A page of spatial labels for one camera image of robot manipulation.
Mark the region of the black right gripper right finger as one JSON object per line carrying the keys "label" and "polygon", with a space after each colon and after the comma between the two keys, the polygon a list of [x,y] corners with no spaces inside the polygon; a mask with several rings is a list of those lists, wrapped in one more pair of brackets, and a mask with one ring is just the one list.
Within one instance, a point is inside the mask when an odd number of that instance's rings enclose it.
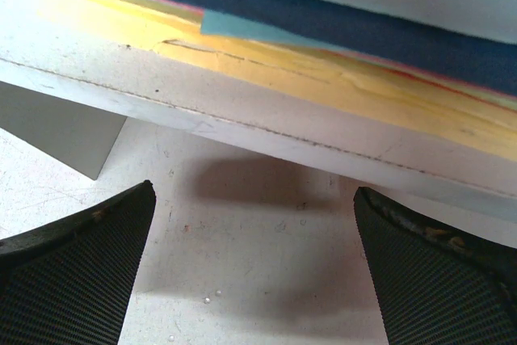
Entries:
{"label": "black right gripper right finger", "polygon": [[514,344],[516,250],[368,187],[354,213],[391,344]]}

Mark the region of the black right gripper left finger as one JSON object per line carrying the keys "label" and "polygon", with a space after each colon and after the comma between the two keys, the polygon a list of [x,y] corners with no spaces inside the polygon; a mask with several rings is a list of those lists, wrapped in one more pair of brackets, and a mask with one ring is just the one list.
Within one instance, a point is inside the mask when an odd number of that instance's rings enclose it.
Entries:
{"label": "black right gripper left finger", "polygon": [[3,344],[116,344],[156,206],[146,180],[1,241]]}

